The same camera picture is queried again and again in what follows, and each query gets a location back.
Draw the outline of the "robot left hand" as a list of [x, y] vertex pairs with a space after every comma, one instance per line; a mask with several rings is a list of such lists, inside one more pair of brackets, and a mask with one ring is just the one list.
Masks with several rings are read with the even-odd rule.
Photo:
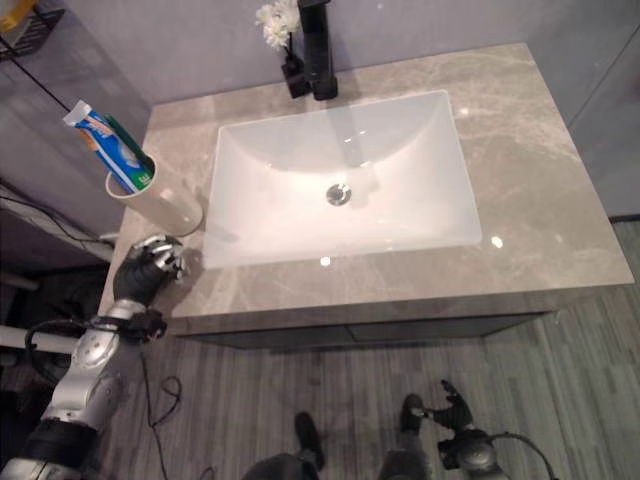
[[185, 275], [183, 250], [177, 238], [166, 234], [132, 245], [113, 279], [114, 300], [149, 307], [162, 288]]

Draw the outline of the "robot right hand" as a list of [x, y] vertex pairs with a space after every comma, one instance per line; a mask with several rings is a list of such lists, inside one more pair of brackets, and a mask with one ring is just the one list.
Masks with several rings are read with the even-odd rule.
[[449, 406], [443, 409], [426, 409], [425, 416], [455, 433], [472, 429], [474, 419], [466, 400], [448, 380], [443, 379], [441, 385]]

